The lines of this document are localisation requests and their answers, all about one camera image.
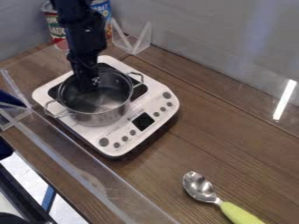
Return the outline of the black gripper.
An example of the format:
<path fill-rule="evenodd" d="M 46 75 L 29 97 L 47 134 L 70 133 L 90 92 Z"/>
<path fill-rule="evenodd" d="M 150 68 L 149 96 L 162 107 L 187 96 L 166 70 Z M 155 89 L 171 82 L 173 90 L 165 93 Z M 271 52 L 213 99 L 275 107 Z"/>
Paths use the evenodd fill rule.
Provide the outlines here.
<path fill-rule="evenodd" d="M 82 93 L 97 89 L 99 53 L 107 49 L 106 18 L 98 11 L 69 11 L 63 15 L 70 53 L 67 59 L 73 66 L 77 84 Z"/>

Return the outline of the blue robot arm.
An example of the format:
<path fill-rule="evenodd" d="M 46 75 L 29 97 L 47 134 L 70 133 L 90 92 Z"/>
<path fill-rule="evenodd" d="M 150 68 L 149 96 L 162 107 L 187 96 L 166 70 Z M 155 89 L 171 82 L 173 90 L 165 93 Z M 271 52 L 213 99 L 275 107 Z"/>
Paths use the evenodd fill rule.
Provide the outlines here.
<path fill-rule="evenodd" d="M 106 18 L 91 8 L 94 0 L 51 0 L 59 23 L 66 31 L 70 53 L 67 59 L 82 92 L 97 88 L 98 56 L 107 49 Z"/>

